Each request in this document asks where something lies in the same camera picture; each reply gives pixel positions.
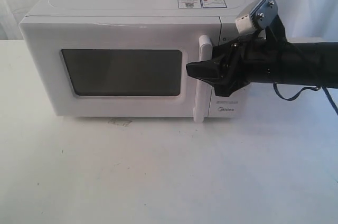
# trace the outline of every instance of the microwave window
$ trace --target microwave window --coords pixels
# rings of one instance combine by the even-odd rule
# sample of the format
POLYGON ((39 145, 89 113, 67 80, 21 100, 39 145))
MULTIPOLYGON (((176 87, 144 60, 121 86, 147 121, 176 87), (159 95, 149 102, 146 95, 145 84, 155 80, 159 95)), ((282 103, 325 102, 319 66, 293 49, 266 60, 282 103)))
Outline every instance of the microwave window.
POLYGON ((178 96, 179 50, 61 50, 79 96, 178 96))

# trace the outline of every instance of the microwave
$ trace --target microwave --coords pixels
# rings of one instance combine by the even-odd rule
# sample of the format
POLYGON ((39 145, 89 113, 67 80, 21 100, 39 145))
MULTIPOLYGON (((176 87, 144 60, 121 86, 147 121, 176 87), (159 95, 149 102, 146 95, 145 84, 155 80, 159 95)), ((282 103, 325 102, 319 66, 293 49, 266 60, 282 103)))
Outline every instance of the microwave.
POLYGON ((40 0, 20 23, 58 116, 234 117, 248 87, 218 97, 186 64, 238 36, 252 0, 40 0))

